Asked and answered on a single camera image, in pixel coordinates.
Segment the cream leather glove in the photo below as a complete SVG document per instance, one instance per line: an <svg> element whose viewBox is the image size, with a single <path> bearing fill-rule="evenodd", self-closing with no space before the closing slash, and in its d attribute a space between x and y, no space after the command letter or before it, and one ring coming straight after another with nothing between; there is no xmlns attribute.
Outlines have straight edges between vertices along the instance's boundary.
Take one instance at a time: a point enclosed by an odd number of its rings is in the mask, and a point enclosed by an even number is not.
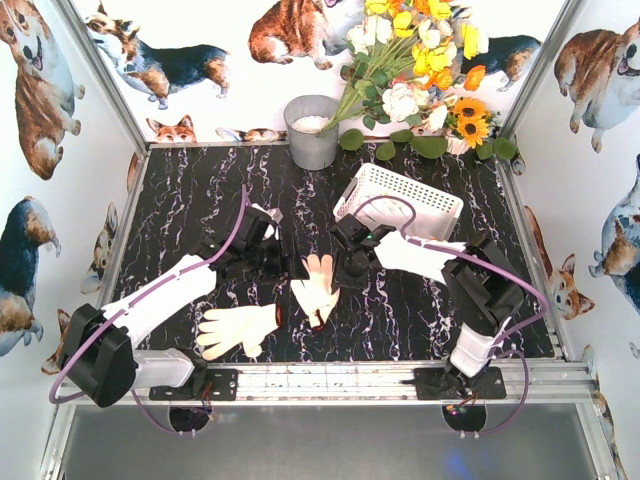
<svg viewBox="0 0 640 480"><path fill-rule="evenodd" d="M302 259L308 280L292 280L291 291L312 330L321 331L335 308L340 289L333 289L333 257L310 254Z"/></svg>
<svg viewBox="0 0 640 480"><path fill-rule="evenodd" d="M213 361L241 344L245 355L257 359L262 342L282 323L278 304L209 309L198 325L196 344L203 348L202 358Z"/></svg>

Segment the white plastic storage basket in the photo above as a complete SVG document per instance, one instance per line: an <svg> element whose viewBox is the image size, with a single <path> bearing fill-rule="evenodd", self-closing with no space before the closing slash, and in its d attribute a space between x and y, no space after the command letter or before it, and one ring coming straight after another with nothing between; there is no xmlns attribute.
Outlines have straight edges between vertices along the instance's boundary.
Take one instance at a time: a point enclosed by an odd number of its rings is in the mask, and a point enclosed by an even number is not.
<svg viewBox="0 0 640 480"><path fill-rule="evenodd" d="M440 241L450 238L464 207L463 200L454 195L366 163L339 197L333 209L334 218L340 220L346 214L354 215L359 206L382 197L395 200L402 208L403 217L390 226L405 228L410 236ZM380 225L362 223L369 229Z"/></svg>

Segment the cream leather glove front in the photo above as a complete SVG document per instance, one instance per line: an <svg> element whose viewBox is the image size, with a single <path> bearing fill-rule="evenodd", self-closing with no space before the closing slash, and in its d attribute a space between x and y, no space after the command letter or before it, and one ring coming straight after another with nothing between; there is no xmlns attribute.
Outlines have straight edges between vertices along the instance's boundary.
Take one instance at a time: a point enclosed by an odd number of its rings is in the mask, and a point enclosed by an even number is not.
<svg viewBox="0 0 640 480"><path fill-rule="evenodd" d="M209 309L198 325L196 344L203 348L202 358L213 361L241 344L245 355L257 359L262 342L282 323L278 304Z"/></svg>

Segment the yellow dotted knit glove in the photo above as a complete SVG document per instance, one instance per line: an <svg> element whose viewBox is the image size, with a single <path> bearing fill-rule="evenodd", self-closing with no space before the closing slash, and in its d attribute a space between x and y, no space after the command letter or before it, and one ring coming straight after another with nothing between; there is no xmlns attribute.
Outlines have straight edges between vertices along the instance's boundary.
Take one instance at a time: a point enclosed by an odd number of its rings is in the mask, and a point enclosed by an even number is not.
<svg viewBox="0 0 640 480"><path fill-rule="evenodd" d="M393 225L395 220L403 217L403 212L395 200L382 197L359 206L354 216L362 222Z"/></svg>

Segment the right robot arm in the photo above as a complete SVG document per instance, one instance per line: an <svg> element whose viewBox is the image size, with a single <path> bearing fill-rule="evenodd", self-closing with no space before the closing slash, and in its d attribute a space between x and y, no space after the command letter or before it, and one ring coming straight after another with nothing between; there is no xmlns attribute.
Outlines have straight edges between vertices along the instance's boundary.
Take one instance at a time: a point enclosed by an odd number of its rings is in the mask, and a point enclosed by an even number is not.
<svg viewBox="0 0 640 480"><path fill-rule="evenodd" d="M408 272L444 284L461 321L449 368L468 379L485 369L495 340L525 299L515 271L492 240L426 240L389 225L369 229L351 214L329 232L341 247L334 264L335 288L362 286L371 269Z"/></svg>

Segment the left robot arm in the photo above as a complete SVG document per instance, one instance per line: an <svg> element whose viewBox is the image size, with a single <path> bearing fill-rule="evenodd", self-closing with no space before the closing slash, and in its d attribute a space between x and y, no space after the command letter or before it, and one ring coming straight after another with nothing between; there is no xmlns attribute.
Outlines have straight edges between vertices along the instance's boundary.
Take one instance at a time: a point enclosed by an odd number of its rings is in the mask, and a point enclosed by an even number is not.
<svg viewBox="0 0 640 480"><path fill-rule="evenodd" d="M75 310L58 359L69 378L97 406L109 407L126 393L163 388L193 399L205 390L205 361L187 350L142 350L159 325L220 283L303 279L307 273L279 209L244 206L230 232L201 239L171 269L138 291L99 309Z"/></svg>

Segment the grey metal bucket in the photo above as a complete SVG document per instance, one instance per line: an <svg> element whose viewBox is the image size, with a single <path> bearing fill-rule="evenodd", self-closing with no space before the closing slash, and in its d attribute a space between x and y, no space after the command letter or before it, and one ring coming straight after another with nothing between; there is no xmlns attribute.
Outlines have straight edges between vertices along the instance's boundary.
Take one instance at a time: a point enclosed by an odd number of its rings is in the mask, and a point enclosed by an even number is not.
<svg viewBox="0 0 640 480"><path fill-rule="evenodd" d="M303 95L291 100L283 118L294 163L308 171L330 166L337 154L339 127L331 124L336 100L324 95Z"/></svg>

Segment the sunflower pot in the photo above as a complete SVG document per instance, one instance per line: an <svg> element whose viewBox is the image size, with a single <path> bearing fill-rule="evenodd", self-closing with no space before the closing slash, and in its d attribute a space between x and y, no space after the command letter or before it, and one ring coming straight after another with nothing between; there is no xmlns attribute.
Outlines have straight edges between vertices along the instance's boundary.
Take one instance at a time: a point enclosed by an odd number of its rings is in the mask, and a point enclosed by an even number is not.
<svg viewBox="0 0 640 480"><path fill-rule="evenodd" d="M500 113L474 97L460 97L448 109L445 119L447 152L461 155L489 143L500 127Z"/></svg>

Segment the artificial flower bouquet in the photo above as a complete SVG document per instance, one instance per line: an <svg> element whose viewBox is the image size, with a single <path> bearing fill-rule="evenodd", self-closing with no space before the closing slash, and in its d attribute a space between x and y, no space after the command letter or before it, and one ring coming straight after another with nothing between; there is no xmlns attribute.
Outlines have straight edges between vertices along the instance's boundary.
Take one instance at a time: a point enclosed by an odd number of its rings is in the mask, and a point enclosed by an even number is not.
<svg viewBox="0 0 640 480"><path fill-rule="evenodd" d="M365 128L405 123L436 131L451 114L446 96L473 91L488 64L462 71L489 52L489 36L459 1L366 1L365 17L346 36L351 62L341 68L344 89L323 130L351 118Z"/></svg>

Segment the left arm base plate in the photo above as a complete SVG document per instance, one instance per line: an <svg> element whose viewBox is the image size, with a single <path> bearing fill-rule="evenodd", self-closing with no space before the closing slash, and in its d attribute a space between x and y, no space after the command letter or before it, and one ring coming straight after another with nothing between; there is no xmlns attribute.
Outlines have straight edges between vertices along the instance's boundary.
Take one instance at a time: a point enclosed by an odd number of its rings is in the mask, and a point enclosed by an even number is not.
<svg viewBox="0 0 640 480"><path fill-rule="evenodd" d="M153 387L149 390L152 401L235 401L238 388L237 369L207 369L193 374L184 386Z"/></svg>

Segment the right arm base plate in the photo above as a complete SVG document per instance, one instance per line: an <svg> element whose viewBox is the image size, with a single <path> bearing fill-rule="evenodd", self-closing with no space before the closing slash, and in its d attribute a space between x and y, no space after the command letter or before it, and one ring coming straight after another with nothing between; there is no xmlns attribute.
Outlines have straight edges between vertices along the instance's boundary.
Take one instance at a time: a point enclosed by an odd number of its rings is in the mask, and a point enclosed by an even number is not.
<svg viewBox="0 0 640 480"><path fill-rule="evenodd" d="M502 400L507 396L502 372L496 367L489 367L471 379L453 375L444 368L417 368L413 374L419 400L462 400L471 396L480 400Z"/></svg>

